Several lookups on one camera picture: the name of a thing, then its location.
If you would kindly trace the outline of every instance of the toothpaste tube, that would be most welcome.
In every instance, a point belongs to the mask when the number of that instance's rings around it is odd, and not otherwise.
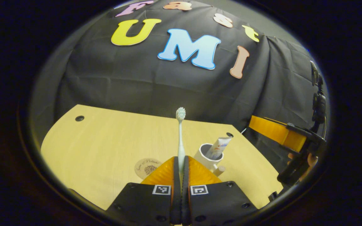
[[[207,151],[205,157],[211,160],[216,160],[223,153],[231,138],[232,136],[219,137],[219,139],[217,139],[216,142]]]

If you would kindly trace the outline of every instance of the toothbrush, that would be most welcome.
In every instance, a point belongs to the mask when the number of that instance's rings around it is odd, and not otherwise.
[[[178,141],[178,172],[180,173],[180,180],[182,183],[182,175],[184,174],[184,158],[185,158],[185,150],[184,145],[182,144],[182,120],[185,119],[185,109],[180,107],[177,109],[175,113],[175,117],[179,122],[179,141]]]

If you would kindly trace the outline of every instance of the letter m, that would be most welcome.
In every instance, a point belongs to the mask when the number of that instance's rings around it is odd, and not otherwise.
[[[215,68],[215,64],[213,63],[214,51],[216,50],[216,46],[221,43],[220,39],[211,35],[204,35],[195,42],[192,42],[186,30],[170,29],[167,32],[170,33],[170,38],[167,41],[164,51],[157,55],[158,58],[163,60],[177,59],[175,49],[178,47],[182,62],[187,61],[198,51],[197,56],[191,60],[192,64],[209,70]]]

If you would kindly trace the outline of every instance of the cork coaster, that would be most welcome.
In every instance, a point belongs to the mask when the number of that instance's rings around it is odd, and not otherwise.
[[[161,165],[161,162],[156,159],[141,159],[135,164],[135,173],[140,178],[145,179]]]

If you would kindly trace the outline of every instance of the table surface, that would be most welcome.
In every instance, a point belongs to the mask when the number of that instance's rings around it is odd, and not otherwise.
[[[77,116],[84,116],[76,121]],[[186,155],[202,143],[234,135],[218,166],[222,181],[235,181],[251,202],[261,208],[268,196],[283,189],[277,171],[232,125],[183,121]],[[129,182],[140,183],[134,170],[144,158],[162,163],[178,152],[178,121],[117,110],[76,105],[47,133],[41,154],[55,176],[68,188],[106,210]]]

